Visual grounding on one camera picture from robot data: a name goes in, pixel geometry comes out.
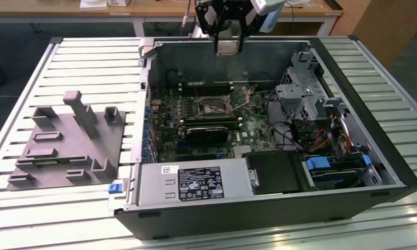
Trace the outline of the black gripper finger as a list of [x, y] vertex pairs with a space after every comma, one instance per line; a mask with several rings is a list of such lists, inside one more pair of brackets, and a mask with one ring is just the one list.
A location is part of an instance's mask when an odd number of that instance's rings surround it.
[[204, 34], [214, 41], [215, 53], [219, 52], [219, 34], [226, 22], [226, 3], [196, 3], [196, 16]]
[[243, 51], [246, 38], [254, 32], [255, 19], [256, 19], [256, 11], [255, 10], [251, 10], [247, 14], [243, 14], [240, 16], [240, 19], [239, 19], [239, 24], [240, 24], [239, 51], [240, 52]]

